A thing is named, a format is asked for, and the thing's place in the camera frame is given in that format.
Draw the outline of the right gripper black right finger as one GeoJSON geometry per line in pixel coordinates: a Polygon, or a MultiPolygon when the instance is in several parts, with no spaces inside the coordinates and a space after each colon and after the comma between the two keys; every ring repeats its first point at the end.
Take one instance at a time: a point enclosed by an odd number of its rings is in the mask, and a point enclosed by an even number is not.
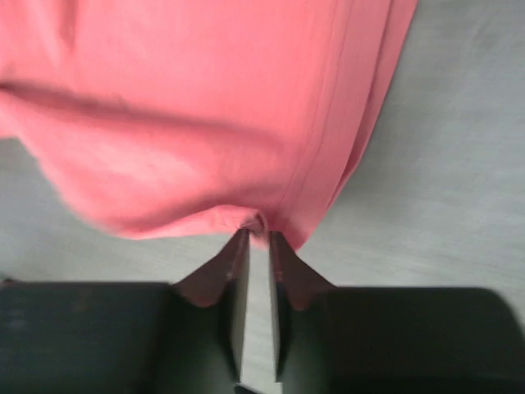
{"type": "Polygon", "coordinates": [[[524,333],[480,287],[336,286],[269,238],[285,393],[521,393],[524,333]]]}

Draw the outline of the salmon pink t-shirt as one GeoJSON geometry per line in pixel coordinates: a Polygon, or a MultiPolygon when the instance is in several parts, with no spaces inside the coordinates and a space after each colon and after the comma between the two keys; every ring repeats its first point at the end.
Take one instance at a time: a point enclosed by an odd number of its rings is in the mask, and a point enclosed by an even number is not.
{"type": "Polygon", "coordinates": [[[4,1],[1,134],[129,238],[313,234],[363,156],[415,1],[4,1]]]}

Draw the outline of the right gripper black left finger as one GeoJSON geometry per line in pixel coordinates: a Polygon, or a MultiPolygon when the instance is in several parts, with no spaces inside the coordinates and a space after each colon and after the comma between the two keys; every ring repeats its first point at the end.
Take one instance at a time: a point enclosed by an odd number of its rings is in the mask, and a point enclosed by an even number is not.
{"type": "Polygon", "coordinates": [[[4,393],[232,393],[249,233],[177,283],[1,285],[4,393]]]}

